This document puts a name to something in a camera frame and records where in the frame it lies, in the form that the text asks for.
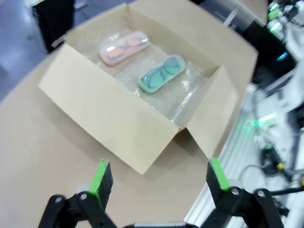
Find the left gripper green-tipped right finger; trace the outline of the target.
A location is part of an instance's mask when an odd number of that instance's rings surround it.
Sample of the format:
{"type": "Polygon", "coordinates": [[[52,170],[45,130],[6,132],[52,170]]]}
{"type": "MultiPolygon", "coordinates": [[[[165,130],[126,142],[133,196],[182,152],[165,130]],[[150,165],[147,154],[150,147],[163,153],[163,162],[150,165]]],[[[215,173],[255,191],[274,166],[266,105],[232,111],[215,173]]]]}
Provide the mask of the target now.
{"type": "Polygon", "coordinates": [[[205,220],[207,228],[224,228],[231,217],[241,217],[248,228],[282,228],[284,225],[270,191],[253,193],[231,186],[217,158],[208,162],[206,182],[215,209],[205,220]]]}

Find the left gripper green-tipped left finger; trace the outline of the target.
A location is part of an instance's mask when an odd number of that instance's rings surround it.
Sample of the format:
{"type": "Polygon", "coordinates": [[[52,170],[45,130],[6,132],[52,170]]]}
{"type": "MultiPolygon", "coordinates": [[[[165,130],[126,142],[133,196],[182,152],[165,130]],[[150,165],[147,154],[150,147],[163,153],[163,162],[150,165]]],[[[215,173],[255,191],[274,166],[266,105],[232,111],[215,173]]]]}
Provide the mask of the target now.
{"type": "Polygon", "coordinates": [[[110,162],[102,159],[88,190],[72,197],[56,194],[45,207],[46,228],[75,228],[80,221],[88,221],[93,228],[113,228],[114,223],[105,209],[113,185],[110,162]]]}

